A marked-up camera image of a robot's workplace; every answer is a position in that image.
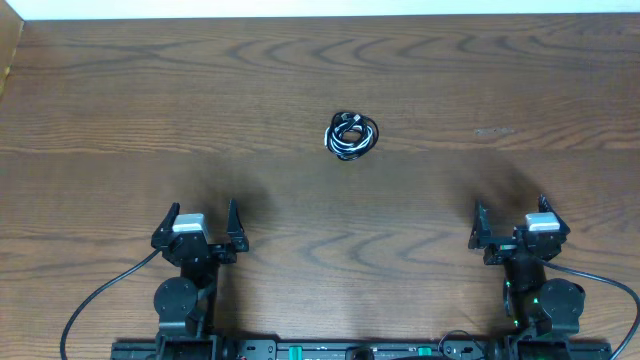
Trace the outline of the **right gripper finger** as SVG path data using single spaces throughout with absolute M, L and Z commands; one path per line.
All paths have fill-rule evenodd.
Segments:
M 548 198 L 543 194 L 538 197 L 538 212 L 545 213 L 541 231 L 569 232 L 569 226 L 554 210 Z
M 487 209 L 477 200 L 474 205 L 474 221 L 469 238 L 470 248 L 485 248 L 491 239 Z

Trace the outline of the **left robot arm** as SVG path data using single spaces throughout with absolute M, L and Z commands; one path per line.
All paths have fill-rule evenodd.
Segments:
M 151 246 L 180 269 L 178 277 L 164 281 L 154 294 L 157 359 L 239 357 L 238 342 L 213 325 L 219 269 L 249 250 L 234 200 L 229 203 L 227 235 L 225 243 L 210 242 L 204 215 L 182 214 L 178 203 L 171 205 L 152 234 Z

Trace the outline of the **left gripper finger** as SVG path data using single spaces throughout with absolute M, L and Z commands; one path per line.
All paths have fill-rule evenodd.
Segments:
M 229 203 L 227 235 L 233 245 L 246 244 L 246 233 L 239 217 L 237 202 L 234 199 L 231 199 Z
M 169 236 L 173 230 L 173 224 L 180 213 L 180 204 L 178 202 L 174 202 L 169 208 L 166 216 L 160 223 L 160 225 L 155 230 L 155 238 L 156 239 L 164 239 Z

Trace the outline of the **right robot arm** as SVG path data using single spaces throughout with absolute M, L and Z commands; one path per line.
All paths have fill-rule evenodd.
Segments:
M 474 205 L 470 249 L 484 251 L 486 265 L 505 271 L 503 303 L 514 333 L 487 343 L 487 359 L 569 359 L 569 337 L 579 332 L 585 291 L 576 283 L 548 279 L 545 267 L 562 250 L 570 228 L 545 196 L 510 236 L 494 236 L 488 209 Z

